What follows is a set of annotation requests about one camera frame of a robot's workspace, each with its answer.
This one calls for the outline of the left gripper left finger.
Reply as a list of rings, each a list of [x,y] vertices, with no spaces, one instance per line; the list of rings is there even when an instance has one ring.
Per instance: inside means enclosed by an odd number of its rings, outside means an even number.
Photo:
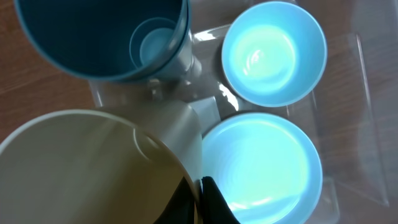
[[[154,224],[194,224],[194,221],[195,199],[187,180],[183,178]]]

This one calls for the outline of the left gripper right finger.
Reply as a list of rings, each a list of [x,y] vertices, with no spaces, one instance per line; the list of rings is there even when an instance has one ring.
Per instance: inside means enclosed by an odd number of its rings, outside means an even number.
[[[203,177],[201,211],[204,224],[239,224],[228,207],[216,182],[210,176]]]

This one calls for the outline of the light blue plate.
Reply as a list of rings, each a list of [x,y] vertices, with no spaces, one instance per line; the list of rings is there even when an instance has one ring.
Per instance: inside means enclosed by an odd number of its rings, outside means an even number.
[[[305,223],[320,198],[317,149],[294,123],[243,113],[203,138],[202,173],[214,179],[240,223]]]

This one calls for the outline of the beige cup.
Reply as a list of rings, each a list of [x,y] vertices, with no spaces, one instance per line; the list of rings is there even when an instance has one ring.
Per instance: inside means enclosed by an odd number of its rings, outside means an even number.
[[[1,143],[1,222],[154,223],[183,178],[198,203],[201,144],[182,101],[39,116]]]

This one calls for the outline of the light blue bowl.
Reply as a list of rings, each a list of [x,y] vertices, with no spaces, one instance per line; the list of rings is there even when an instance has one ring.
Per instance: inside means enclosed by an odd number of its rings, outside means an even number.
[[[221,50],[230,87],[255,105],[291,105],[321,80],[328,55],[318,21],[283,1],[256,4],[229,27]]]

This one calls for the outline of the blue cup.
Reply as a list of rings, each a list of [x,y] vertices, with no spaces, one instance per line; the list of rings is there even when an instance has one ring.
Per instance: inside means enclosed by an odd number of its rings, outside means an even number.
[[[74,77],[158,77],[181,51],[191,5],[183,0],[15,0],[36,51]]]
[[[198,78],[202,73],[202,65],[193,52],[191,33],[192,21],[188,18],[187,28],[177,53],[158,70],[150,79],[163,82],[176,82],[181,79]]]

